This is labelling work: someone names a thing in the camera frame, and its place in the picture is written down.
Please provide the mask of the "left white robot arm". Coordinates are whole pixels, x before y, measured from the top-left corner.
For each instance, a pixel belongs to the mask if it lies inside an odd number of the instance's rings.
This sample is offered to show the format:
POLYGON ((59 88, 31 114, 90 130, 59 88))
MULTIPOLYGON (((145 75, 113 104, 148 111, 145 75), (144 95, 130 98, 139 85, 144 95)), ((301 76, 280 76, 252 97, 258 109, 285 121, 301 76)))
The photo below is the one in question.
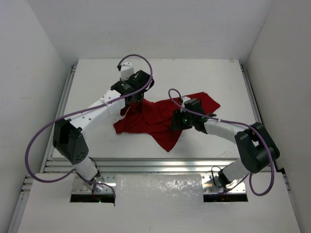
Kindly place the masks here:
POLYGON ((154 83, 151 75, 139 70, 124 80, 119 80, 89 108, 72 117, 56 121, 53 147, 64 156, 87 183, 96 181, 100 172, 88 156, 88 135, 107 119, 131 103, 140 102, 149 86, 154 83))

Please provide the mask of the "red t-shirt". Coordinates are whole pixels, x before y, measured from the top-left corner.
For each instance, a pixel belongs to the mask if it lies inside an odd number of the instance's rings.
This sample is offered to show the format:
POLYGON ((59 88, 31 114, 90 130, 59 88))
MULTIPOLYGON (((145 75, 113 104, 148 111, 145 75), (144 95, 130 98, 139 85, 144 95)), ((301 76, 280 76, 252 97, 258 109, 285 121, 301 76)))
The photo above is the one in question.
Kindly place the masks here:
POLYGON ((176 145, 182 131, 171 130, 174 110, 180 110, 172 100, 151 102, 143 99, 120 111, 121 119, 114 124, 117 134, 146 133, 166 151, 176 145))

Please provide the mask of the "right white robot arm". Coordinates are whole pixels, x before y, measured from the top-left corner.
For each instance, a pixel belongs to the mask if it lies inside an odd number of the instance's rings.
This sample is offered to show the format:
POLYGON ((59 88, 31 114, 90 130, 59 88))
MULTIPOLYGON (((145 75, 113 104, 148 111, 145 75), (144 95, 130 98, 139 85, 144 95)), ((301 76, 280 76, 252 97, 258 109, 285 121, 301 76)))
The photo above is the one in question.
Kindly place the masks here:
POLYGON ((212 175, 216 188, 226 188, 233 181, 248 174, 256 174, 274 163, 280 157, 279 149, 263 124, 256 122, 250 126, 216 120, 215 114, 206 114, 201 102, 196 98, 179 97, 178 108, 173 112, 171 129, 174 131, 195 130, 214 135, 237 146, 239 159, 212 175))

